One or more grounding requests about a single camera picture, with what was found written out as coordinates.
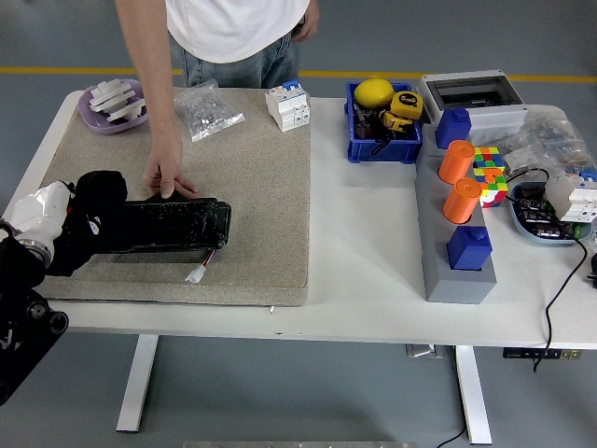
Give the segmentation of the person's right hand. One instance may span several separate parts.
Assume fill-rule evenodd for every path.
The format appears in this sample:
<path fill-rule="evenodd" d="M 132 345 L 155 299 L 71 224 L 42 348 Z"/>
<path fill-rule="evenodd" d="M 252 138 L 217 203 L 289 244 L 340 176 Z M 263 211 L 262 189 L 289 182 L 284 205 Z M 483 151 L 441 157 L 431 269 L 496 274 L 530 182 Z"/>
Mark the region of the person's right hand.
<path fill-rule="evenodd" d="M 196 198 L 198 187 L 181 172 L 183 141 L 178 132 L 155 133 L 143 173 L 146 186 L 153 194 L 169 199 L 175 192 L 186 198 Z"/>

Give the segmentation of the person's left hand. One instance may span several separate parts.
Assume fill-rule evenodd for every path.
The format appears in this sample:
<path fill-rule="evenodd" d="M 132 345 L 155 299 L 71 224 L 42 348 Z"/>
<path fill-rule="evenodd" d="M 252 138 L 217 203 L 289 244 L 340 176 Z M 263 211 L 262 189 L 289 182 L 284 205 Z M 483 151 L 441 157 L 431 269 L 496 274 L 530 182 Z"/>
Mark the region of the person's left hand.
<path fill-rule="evenodd" d="M 307 9 L 291 32 L 293 42 L 304 42 L 315 37 L 320 21 L 319 4 L 317 0 L 311 0 Z"/>

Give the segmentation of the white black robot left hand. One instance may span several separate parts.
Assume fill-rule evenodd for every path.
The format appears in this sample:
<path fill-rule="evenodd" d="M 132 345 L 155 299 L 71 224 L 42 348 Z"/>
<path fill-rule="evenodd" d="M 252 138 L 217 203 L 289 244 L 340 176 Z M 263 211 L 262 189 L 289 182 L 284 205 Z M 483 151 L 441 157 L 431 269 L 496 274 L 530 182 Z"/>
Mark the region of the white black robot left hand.
<path fill-rule="evenodd" d="M 89 191 L 56 181 L 18 200 L 8 223 L 22 245 L 50 246 L 60 241 L 91 240 L 102 236 L 102 219 L 93 209 L 98 202 Z"/>

